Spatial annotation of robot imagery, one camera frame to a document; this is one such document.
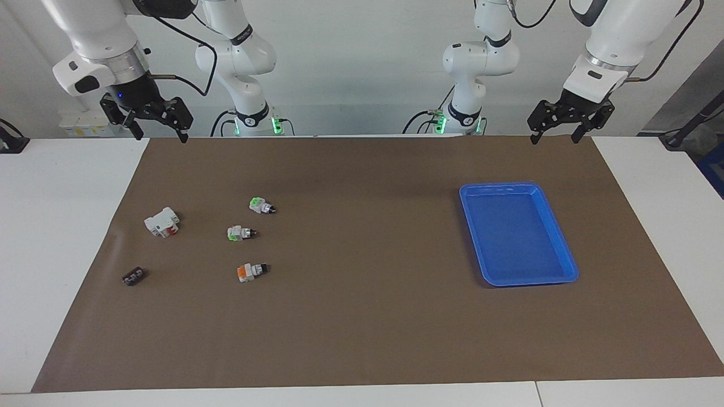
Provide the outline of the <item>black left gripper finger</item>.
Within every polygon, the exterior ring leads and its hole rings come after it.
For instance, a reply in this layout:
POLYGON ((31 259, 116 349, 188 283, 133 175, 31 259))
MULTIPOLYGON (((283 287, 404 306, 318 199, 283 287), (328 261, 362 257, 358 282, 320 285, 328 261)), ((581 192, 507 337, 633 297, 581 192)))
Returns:
POLYGON ((615 111, 615 106, 612 103, 603 103, 590 112, 578 112, 576 118, 579 119, 579 125, 572 133, 571 141, 580 142, 588 132, 594 131, 594 129, 602 129, 613 114, 613 111, 615 111))
POLYGON ((528 116, 528 129, 532 132, 530 136, 532 144, 538 144, 546 131, 563 124, 565 118, 566 104, 540 101, 528 116))

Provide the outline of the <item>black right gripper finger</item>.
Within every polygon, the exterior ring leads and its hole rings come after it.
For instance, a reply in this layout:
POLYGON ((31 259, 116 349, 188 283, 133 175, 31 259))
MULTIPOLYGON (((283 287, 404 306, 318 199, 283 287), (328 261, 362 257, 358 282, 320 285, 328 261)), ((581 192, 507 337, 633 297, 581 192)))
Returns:
POLYGON ((180 142, 188 142, 193 116, 181 98, 164 100, 156 109, 156 121, 173 129, 180 142))
POLYGON ((101 108, 106 114, 106 118, 109 123, 113 125, 121 125, 127 131, 130 131, 132 136, 137 139, 142 139, 142 129, 136 121, 136 114, 134 111, 130 111, 125 114, 122 109, 119 108, 118 103, 114 100, 111 94, 104 94, 101 98, 101 108))

